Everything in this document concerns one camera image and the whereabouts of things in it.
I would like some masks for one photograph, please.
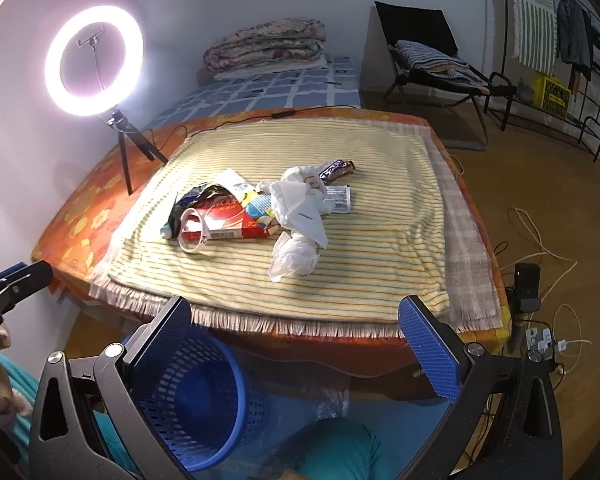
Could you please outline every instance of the trash pile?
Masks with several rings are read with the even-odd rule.
[[[305,276],[318,263],[318,247],[327,247],[322,215],[351,212],[349,186],[328,184],[355,169],[350,160],[295,166],[280,180],[252,186],[227,168],[213,182],[176,198],[160,234],[197,253],[210,240],[267,238],[284,229],[272,250],[269,277],[279,282],[283,276]]]

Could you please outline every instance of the clear plastic sheet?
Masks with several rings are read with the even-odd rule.
[[[266,426],[222,463],[195,473],[201,480],[277,479],[289,468],[302,429],[322,418],[347,416],[350,377],[311,363],[274,362],[234,349],[245,374],[269,397]]]

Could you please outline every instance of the ring light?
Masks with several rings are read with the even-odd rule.
[[[102,92],[90,97],[70,94],[60,77],[62,54],[71,39],[87,25],[110,23],[125,42],[125,60],[115,81]],[[118,7],[91,7],[72,17],[60,29],[49,47],[45,61],[46,88],[53,101],[65,112],[78,116],[95,115],[119,104],[133,90],[142,65],[142,33],[131,14]]]

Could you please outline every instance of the orange floral tablecloth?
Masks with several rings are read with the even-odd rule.
[[[170,156],[184,141],[187,134],[205,130],[220,125],[225,121],[241,121],[249,118],[267,117],[268,114],[280,110],[258,110],[254,112],[238,112],[229,116],[211,117],[193,120],[181,126],[164,126],[154,132],[155,143],[161,151]],[[422,118],[393,114],[374,110],[359,110],[352,108],[316,108],[304,110],[304,118],[334,117],[345,119],[368,119],[376,121],[395,121],[397,123],[420,124],[429,126]],[[493,246],[487,236],[486,229],[480,213],[468,192],[466,184],[453,164],[440,140],[433,135],[433,139],[440,149],[446,162],[456,175],[459,187],[464,194],[469,208],[474,213],[480,235],[484,241],[487,252],[491,255],[491,268],[493,279],[502,306],[503,327],[481,332],[468,332],[460,335],[463,341],[478,341],[485,345],[491,352],[499,351],[509,337],[510,315],[506,307],[507,300],[504,284],[496,259],[493,256]],[[62,206],[55,218],[48,225],[40,240],[33,250],[33,260],[46,260],[54,269],[56,279],[67,286],[84,301],[93,301],[89,298],[89,283],[87,276],[107,252],[109,239],[113,231],[120,225],[131,206],[134,204],[147,184],[152,174],[160,167],[159,162],[150,162],[134,146],[127,149],[129,167],[134,193],[129,196],[122,177],[122,167],[118,148],[111,150],[102,161],[87,175],[78,186],[69,200]],[[123,316],[132,316],[129,312],[114,309]],[[261,354],[280,357],[286,353],[291,359],[320,357],[325,360],[329,355],[330,364],[338,367],[342,362],[356,361],[357,373],[375,374],[378,363],[385,362],[386,369],[395,369],[396,362],[410,364],[414,362],[411,349],[402,339],[388,338],[316,338],[304,336],[288,336],[275,333],[267,334],[235,334],[221,333],[222,338],[232,344],[239,344],[245,348],[258,351]]]

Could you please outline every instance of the folding chair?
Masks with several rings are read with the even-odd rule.
[[[505,97],[507,99],[501,127],[501,130],[504,130],[504,126],[507,124],[507,119],[509,117],[511,102],[516,93],[516,86],[512,85],[511,81],[499,72],[492,72],[487,78],[487,76],[482,74],[478,69],[469,65],[469,69],[487,84],[488,93],[484,94],[478,88],[454,84],[451,81],[433,76],[424,70],[410,68],[395,47],[395,44],[399,40],[416,41],[417,43],[435,48],[448,56],[458,57],[458,46],[456,45],[451,29],[446,22],[445,15],[442,10],[439,9],[416,9],[414,7],[400,7],[384,4],[382,2],[376,2],[376,9],[378,10],[382,31],[384,32],[389,54],[392,58],[392,67],[395,73],[395,80],[385,92],[383,100],[389,102],[389,95],[396,87],[398,87],[400,92],[400,102],[404,102],[405,94],[403,87],[407,83],[414,83],[457,94],[464,94],[462,99],[451,104],[437,105],[422,102],[412,104],[451,108],[471,99],[475,111],[478,114],[478,118],[480,119],[480,126],[482,126],[482,131],[484,133],[484,141],[445,141],[445,146],[448,148],[460,148],[464,150],[485,150],[489,144],[489,137],[487,135],[487,126],[484,123],[484,117],[480,112],[476,98],[485,96],[485,106],[488,106],[491,97]],[[507,84],[499,86],[494,85],[493,80],[495,77],[501,78],[506,81]]]

